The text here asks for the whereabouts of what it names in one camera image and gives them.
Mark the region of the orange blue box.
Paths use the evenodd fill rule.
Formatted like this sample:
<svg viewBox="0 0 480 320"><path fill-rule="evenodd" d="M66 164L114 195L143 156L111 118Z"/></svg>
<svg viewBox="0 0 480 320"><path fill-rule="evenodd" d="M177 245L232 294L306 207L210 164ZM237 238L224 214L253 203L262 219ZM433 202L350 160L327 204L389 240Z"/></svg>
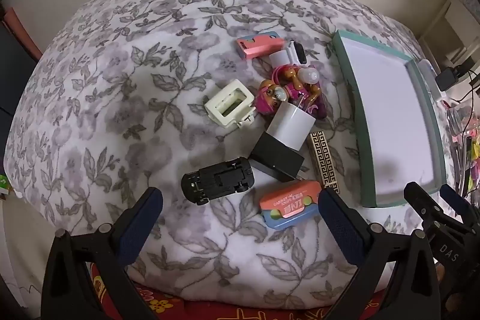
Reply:
<svg viewBox="0 0 480 320"><path fill-rule="evenodd" d="M273 230L281 231L318 216L318 197L321 190L319 182L301 180L265 194L259 201L265 224Z"/></svg>

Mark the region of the gold black patterned lighter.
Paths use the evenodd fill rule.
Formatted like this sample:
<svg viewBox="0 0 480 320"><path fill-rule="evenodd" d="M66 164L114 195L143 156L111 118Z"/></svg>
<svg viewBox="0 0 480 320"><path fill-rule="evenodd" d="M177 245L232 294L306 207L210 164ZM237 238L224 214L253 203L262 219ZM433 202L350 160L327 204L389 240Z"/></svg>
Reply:
<svg viewBox="0 0 480 320"><path fill-rule="evenodd" d="M324 188L332 188L338 194L338 181L325 133L311 132L307 140L317 180L321 182Z"/></svg>

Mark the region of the black power adapter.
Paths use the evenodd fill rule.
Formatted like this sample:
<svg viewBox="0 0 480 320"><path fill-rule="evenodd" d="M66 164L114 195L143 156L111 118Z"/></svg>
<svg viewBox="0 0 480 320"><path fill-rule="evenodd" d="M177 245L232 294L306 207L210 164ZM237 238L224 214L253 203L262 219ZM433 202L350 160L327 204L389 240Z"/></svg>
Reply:
<svg viewBox="0 0 480 320"><path fill-rule="evenodd" d="M295 180L304 163L304 157L299 152L267 132L261 134L248 160L257 170L283 183Z"/></svg>

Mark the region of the white power adapter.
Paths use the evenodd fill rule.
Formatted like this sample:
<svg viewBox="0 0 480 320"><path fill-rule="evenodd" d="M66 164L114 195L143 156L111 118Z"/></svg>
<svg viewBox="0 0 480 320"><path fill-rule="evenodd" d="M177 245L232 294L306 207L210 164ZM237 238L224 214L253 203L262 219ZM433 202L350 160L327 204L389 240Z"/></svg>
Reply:
<svg viewBox="0 0 480 320"><path fill-rule="evenodd" d="M315 121L306 111L282 102L266 132L287 147L300 151Z"/></svg>

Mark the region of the black toy car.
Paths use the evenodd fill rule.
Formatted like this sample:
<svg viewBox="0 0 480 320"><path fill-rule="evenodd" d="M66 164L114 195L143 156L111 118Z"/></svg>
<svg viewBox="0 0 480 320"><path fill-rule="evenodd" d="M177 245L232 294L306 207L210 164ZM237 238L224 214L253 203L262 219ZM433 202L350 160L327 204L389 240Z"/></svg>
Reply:
<svg viewBox="0 0 480 320"><path fill-rule="evenodd" d="M181 190L187 201L201 206L250 190L254 183L255 177L249 161L245 157L238 157L184 174Z"/></svg>

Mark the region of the pink puppy toy figure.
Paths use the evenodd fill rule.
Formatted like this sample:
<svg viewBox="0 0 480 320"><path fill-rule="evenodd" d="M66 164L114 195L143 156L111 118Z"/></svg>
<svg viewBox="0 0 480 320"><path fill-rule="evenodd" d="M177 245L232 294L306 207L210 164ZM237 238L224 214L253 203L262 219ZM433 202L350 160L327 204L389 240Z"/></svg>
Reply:
<svg viewBox="0 0 480 320"><path fill-rule="evenodd" d="M260 83L254 101L260 114L273 116L282 102L289 102L314 118L327 116L320 80L315 85L302 84L297 76L299 68L294 65L274 68L270 78Z"/></svg>

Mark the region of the cream plastic clip frame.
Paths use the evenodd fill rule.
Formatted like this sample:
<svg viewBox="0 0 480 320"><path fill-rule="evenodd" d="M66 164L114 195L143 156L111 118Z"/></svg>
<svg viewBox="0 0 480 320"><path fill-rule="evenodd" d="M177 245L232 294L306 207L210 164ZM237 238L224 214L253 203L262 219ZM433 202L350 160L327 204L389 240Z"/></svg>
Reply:
<svg viewBox="0 0 480 320"><path fill-rule="evenodd" d="M244 127L255 120L254 95L238 79L232 80L204 105L208 117L223 128Z"/></svg>

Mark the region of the pink blue box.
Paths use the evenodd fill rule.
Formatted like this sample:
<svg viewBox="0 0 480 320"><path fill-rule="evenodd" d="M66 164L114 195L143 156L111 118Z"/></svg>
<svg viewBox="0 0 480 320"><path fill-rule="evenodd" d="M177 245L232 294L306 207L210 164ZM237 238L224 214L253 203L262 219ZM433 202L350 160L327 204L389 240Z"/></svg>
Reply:
<svg viewBox="0 0 480 320"><path fill-rule="evenodd" d="M268 56L283 48L285 40L275 32L264 32L236 40L236 50L243 59Z"/></svg>

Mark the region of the teal shallow box tray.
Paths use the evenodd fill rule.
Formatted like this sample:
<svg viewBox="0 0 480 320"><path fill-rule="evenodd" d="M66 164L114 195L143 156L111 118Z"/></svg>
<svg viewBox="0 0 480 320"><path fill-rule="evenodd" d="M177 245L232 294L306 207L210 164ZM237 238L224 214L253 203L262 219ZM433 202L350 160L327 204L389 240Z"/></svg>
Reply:
<svg viewBox="0 0 480 320"><path fill-rule="evenodd" d="M332 40L351 95L360 155L360 203L404 204L404 186L435 193L447 182L434 106L416 62L396 49L338 30Z"/></svg>

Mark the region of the white power strip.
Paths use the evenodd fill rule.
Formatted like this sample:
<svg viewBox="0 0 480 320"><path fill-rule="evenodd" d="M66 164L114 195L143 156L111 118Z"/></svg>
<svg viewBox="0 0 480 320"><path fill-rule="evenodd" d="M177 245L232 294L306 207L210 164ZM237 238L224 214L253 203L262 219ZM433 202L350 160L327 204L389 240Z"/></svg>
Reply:
<svg viewBox="0 0 480 320"><path fill-rule="evenodd" d="M432 98L435 101L444 100L447 96L439 89L439 86L435 80L437 73L431 65L430 61L424 58L417 63L417 66L423 76L423 79L425 80L425 83L428 87L428 90L430 91Z"/></svg>

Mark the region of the black plugged charger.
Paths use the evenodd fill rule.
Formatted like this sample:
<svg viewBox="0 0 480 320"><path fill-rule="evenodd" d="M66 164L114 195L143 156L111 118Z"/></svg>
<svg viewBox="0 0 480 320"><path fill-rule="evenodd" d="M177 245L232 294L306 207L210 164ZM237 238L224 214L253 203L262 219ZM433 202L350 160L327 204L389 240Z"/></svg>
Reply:
<svg viewBox="0 0 480 320"><path fill-rule="evenodd" d="M441 92L446 92L453 87L459 80L456 68L447 67L441 71L436 77L435 82Z"/></svg>

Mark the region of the white bulb toy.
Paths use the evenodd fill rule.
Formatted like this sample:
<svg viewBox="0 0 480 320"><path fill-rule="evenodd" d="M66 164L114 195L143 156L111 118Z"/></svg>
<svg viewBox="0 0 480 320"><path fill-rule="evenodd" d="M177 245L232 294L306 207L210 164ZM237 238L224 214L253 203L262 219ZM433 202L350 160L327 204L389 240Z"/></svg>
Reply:
<svg viewBox="0 0 480 320"><path fill-rule="evenodd" d="M304 85L315 85L319 82L320 74L314 67L301 67L297 71L298 79Z"/></svg>

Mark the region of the floral fleece blanket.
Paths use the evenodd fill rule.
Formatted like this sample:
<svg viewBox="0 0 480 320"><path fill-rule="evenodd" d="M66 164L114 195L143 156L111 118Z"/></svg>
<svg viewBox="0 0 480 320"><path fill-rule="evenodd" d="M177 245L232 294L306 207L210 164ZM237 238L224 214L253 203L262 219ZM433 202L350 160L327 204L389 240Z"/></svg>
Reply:
<svg viewBox="0 0 480 320"><path fill-rule="evenodd" d="M339 188L360 191L354 115L332 37L344 30L411 58L411 31L354 0L92 0L49 44L23 92L4 168L19 197L73 234L114 222L154 186L165 207L129 268L131 278L175 296L261 309L334 303L354 274L318 216L280 231L259 201L279 183L255 172L254 187L197 206L184 174L247 157L269 125L215 124L208 99L233 80L256 91L266 58L244 59L235 41L275 32L300 43L320 74L325 133Z"/></svg>

